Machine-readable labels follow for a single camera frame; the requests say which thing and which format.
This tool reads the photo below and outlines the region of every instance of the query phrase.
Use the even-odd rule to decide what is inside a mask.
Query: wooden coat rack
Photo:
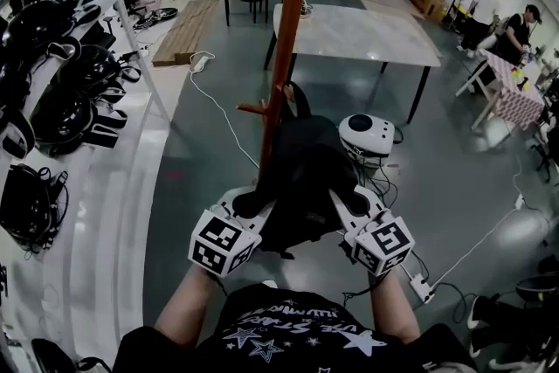
[[[280,120],[283,90],[287,80],[287,73],[295,45],[295,36],[299,26],[300,9],[303,0],[283,0],[281,22],[279,23],[278,44],[276,61],[273,69],[273,83],[268,105],[261,103],[259,106],[240,104],[237,109],[261,114],[264,116],[265,130],[262,150],[260,154],[260,173],[268,163],[275,129]]]

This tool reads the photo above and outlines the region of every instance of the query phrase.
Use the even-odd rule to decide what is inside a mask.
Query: table top
[[[512,64],[487,50],[480,50],[480,54],[487,58],[487,63],[493,69],[495,78],[502,85],[501,97],[493,111],[504,120],[526,129],[542,114],[544,108],[542,97],[532,83],[529,84],[528,89],[518,89],[510,75],[514,69]]]
[[[276,35],[282,6],[273,11]],[[313,5],[310,17],[300,19],[293,53],[440,66],[429,43],[405,18],[333,5]]]

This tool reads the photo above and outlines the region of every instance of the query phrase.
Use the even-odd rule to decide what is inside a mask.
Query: table
[[[273,35],[266,54],[265,70],[276,46],[282,6],[276,5],[273,11]],[[431,46],[401,14],[392,16],[333,5],[313,5],[310,17],[300,19],[287,80],[291,79],[298,54],[381,61],[381,73],[389,62],[423,66],[408,123],[411,123],[418,107],[429,70],[440,66]]]
[[[542,114],[544,103],[534,84],[530,83],[526,90],[519,90],[510,75],[514,69],[512,64],[487,50],[480,50],[480,55],[486,58],[486,62],[455,94],[458,97],[473,82],[477,82],[488,100],[487,106],[473,123],[472,130],[478,127],[492,110],[495,115],[517,124],[521,129],[526,129],[532,121],[537,121]],[[493,95],[487,91],[480,79],[480,75],[488,66],[500,84]]]

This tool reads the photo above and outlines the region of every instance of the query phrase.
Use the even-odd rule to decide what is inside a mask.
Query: gray floor
[[[308,1],[362,8],[359,0]],[[246,3],[231,2],[231,13],[231,27],[226,27],[220,8],[205,34],[201,48],[217,58],[197,75],[197,82],[226,109],[241,144],[258,157],[261,120],[238,112],[235,106],[256,103],[268,95],[272,73],[264,72],[262,65],[273,28],[264,25],[263,15],[252,24]],[[394,147],[391,167],[386,169],[399,188],[393,211],[404,218],[415,237],[416,252],[429,267],[432,283],[512,210],[517,197],[513,186],[517,160],[522,166],[517,184],[528,203],[551,218],[556,201],[552,188],[535,172],[536,157],[526,150],[529,132],[515,129],[512,136],[495,145],[492,129],[499,124],[489,122],[477,133],[470,130],[484,102],[468,93],[456,99],[454,92],[467,78],[472,63],[454,49],[457,40],[451,33],[431,23],[423,22],[422,26],[444,57],[441,67],[431,70],[409,126],[403,124],[418,86],[420,67],[389,65],[381,76],[380,63],[299,56],[293,80],[305,91],[315,114],[339,122],[350,114],[367,113],[402,126],[404,142]],[[237,149],[222,113],[189,81],[181,93],[174,124],[149,227],[143,298],[146,324],[154,323],[190,264],[190,233],[203,209],[226,190],[250,184],[257,175]],[[537,261],[551,252],[541,245],[547,231],[538,212],[518,211],[445,281],[464,294],[510,291],[518,280],[535,274]],[[249,265],[226,279],[225,287],[234,290],[274,279],[280,287],[312,291],[342,302],[342,292],[367,286],[367,275],[362,267],[349,263],[337,248],[339,241],[339,235],[331,234],[318,243],[295,247],[293,261],[256,254]],[[413,273],[419,271],[414,259],[408,259],[407,266]],[[405,291],[417,305],[407,284]],[[504,300],[514,302],[515,295]],[[204,326],[205,335],[217,322],[223,303],[224,297],[217,294]],[[458,303],[456,291],[440,287],[432,302],[417,310],[422,329],[443,322],[467,342],[466,324],[452,322]],[[348,309],[363,324],[371,324],[366,295],[351,300]],[[486,350],[480,366],[500,351],[500,347]]]

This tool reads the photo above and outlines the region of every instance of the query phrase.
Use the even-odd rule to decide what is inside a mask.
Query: power strip
[[[415,277],[410,280],[411,288],[415,291],[418,295],[419,299],[424,303],[427,304],[431,301],[431,299],[435,296],[432,293],[431,287],[429,283],[423,278],[421,273],[418,273]]]

